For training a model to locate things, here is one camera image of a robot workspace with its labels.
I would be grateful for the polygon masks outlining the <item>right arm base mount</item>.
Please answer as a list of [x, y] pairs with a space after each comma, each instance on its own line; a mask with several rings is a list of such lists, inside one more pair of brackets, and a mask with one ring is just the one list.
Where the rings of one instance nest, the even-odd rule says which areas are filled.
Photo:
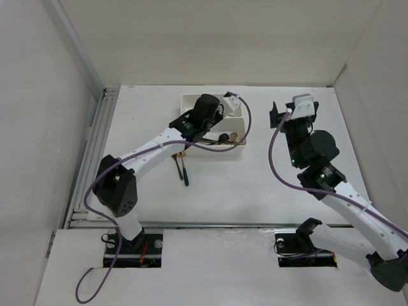
[[273, 250], [278, 255], [279, 268], [337, 267], [334, 253], [316, 248], [310, 239], [322, 222], [309, 218], [296, 229], [278, 229]]

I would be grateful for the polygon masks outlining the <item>gold spoon green handle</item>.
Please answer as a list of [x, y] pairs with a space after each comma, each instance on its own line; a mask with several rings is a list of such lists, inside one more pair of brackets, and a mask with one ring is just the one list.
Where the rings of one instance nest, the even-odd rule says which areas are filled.
[[186, 169], [186, 166], [185, 166], [185, 163], [184, 163], [185, 152], [184, 151], [180, 152], [178, 154], [178, 156], [179, 156], [179, 158], [181, 160], [181, 163], [182, 163], [182, 172], [183, 172], [184, 184], [185, 184], [186, 187], [189, 187], [189, 177], [188, 177], [187, 169]]

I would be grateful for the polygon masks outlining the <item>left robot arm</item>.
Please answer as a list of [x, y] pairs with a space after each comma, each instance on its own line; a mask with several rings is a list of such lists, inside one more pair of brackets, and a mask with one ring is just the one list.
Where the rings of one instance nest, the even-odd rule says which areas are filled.
[[193, 109], [171, 121], [153, 140], [122, 157], [109, 154], [101, 160], [92, 191], [112, 214], [120, 231], [120, 244], [126, 251], [139, 251], [144, 238], [144, 228], [135, 212], [137, 183], [165, 159], [190, 143], [199, 142], [225, 115], [224, 102], [211, 94], [202, 94]]

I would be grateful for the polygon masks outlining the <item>black measuring spoon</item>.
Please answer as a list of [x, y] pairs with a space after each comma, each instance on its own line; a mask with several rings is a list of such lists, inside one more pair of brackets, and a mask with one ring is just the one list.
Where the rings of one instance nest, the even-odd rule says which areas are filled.
[[213, 139], [208, 139], [207, 141], [210, 143], [224, 143], [228, 142], [230, 140], [230, 136], [227, 133], [222, 133], [218, 136], [218, 139], [213, 140]]

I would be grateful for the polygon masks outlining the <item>white plastic bin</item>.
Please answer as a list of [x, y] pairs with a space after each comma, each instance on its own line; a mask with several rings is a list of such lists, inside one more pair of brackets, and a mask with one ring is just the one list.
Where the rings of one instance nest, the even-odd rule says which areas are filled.
[[246, 120], [243, 117], [227, 117], [198, 142], [198, 145], [212, 150], [189, 147], [186, 158], [206, 162], [236, 160], [247, 145], [247, 139], [242, 139], [246, 132]]
[[[223, 94], [212, 94], [215, 96], [224, 107], [224, 116], [226, 117], [241, 117], [242, 116], [242, 104], [239, 99], [237, 100], [238, 105], [232, 106], [224, 100]], [[180, 103], [180, 113], [186, 113], [188, 110], [192, 110], [195, 106], [196, 100], [201, 96], [201, 94], [183, 94], [181, 96]]]

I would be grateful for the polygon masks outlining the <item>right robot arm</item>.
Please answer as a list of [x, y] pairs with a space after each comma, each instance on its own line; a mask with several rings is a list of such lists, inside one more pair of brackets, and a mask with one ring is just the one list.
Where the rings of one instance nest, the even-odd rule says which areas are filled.
[[[359, 235], [341, 234], [322, 221], [309, 218], [296, 230], [296, 246], [309, 254], [320, 250], [339, 254], [367, 269], [385, 288], [399, 292], [407, 285], [407, 232], [376, 210], [332, 165], [340, 150], [329, 132], [313, 128], [318, 106], [317, 102], [288, 103], [282, 113], [273, 106], [269, 112], [274, 133], [268, 162], [279, 182], [311, 194], [340, 214]], [[299, 186], [285, 181], [273, 163], [274, 139], [279, 133], [286, 137], [291, 165], [302, 170], [297, 175]]]

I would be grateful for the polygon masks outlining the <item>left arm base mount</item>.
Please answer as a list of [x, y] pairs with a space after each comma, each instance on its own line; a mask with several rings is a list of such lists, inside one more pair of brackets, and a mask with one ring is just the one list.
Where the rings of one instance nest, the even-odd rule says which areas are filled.
[[[113, 267], [161, 268], [163, 239], [163, 230], [160, 229], [148, 229], [136, 247], [131, 247], [124, 239]], [[103, 267], [109, 268], [119, 249], [119, 237], [115, 231], [109, 231], [101, 236], [101, 241], [105, 244]]]

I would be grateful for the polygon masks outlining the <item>silver spoon copper handle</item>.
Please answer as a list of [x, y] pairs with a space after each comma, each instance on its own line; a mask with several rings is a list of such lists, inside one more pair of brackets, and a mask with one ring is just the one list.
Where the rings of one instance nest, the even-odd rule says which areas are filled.
[[201, 141], [203, 143], [207, 143], [209, 145], [232, 145], [232, 144], [234, 144], [236, 142], [237, 138], [238, 138], [238, 133], [232, 132], [232, 133], [227, 133], [227, 134], [229, 134], [229, 141], [228, 142], [210, 143], [210, 142], [207, 141], [209, 138], [203, 138]]

